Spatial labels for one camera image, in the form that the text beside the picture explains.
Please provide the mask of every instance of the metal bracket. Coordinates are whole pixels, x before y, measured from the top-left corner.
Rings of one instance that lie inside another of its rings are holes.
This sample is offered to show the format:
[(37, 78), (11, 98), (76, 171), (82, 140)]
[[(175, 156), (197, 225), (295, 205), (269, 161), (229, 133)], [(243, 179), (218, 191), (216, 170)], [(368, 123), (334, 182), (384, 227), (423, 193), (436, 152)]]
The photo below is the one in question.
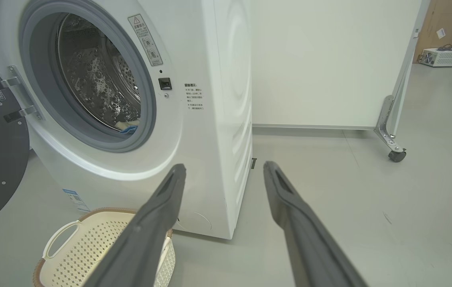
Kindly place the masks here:
[(22, 79), (20, 73), (18, 72), (16, 66), (15, 65), (8, 66), (8, 69), (13, 77), (7, 80), (0, 81), (0, 90), (7, 89), (10, 87), (16, 87), (18, 89), (18, 93), (16, 93), (16, 96), (22, 98), (27, 108), (7, 114), (4, 116), (4, 119), (7, 122), (12, 122), (29, 114), (34, 114), (34, 116), (36, 116), (38, 120), (45, 120), (45, 118), (40, 112), (38, 105), (36, 104), (36, 101), (34, 100), (29, 90), (26, 88), (25, 82)]
[(389, 115), (391, 114), (392, 106), (394, 105), (394, 97), (389, 95), (384, 100), (384, 105), (382, 105), (382, 111), (380, 112), (380, 118), (377, 122), (377, 127), (375, 127), (375, 133), (379, 135), (381, 139), (384, 140), (386, 145), (392, 149), (392, 151), (397, 153), (402, 153), (405, 149), (401, 148), (394, 138), (387, 132), (387, 121)]

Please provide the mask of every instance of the blue cloth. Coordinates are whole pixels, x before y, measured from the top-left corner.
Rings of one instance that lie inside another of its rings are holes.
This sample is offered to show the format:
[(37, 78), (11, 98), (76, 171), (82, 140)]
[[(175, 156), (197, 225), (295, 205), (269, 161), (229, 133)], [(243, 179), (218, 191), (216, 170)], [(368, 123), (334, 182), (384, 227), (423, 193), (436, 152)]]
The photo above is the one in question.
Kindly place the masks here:
[(137, 126), (129, 126), (126, 129), (120, 131), (120, 134), (135, 133), (136, 130)]

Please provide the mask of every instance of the whiteboard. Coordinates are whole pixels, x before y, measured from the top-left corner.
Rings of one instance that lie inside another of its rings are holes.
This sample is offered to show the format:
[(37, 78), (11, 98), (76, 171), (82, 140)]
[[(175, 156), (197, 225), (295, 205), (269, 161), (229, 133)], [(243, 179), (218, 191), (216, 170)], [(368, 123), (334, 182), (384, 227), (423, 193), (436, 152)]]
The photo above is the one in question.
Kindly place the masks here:
[(421, 0), (253, 0), (253, 124), (374, 127)]

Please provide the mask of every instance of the laundry basket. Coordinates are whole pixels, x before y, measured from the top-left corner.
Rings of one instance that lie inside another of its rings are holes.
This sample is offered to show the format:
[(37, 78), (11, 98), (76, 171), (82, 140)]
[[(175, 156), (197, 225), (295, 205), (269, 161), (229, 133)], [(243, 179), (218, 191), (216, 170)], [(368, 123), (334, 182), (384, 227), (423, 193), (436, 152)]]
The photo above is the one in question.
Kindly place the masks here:
[[(35, 287), (82, 286), (116, 238), (128, 225), (136, 211), (124, 208), (101, 208), (61, 227), (45, 246), (43, 256), (33, 274)], [(65, 230), (77, 229), (51, 256), (52, 244)], [(170, 230), (162, 245), (155, 287), (167, 287), (175, 266), (175, 254)]]

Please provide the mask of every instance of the caster wheel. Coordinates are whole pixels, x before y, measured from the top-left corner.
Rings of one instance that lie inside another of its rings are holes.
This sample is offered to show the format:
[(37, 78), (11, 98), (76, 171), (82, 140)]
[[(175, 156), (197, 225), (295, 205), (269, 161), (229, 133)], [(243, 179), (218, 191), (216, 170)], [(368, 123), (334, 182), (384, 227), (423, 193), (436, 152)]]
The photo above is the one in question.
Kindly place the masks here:
[(406, 152), (401, 152), (401, 153), (397, 153), (395, 151), (391, 151), (389, 153), (389, 158), (393, 161), (393, 162), (400, 162), (403, 160), (403, 158), (405, 158), (405, 156), (407, 155)]

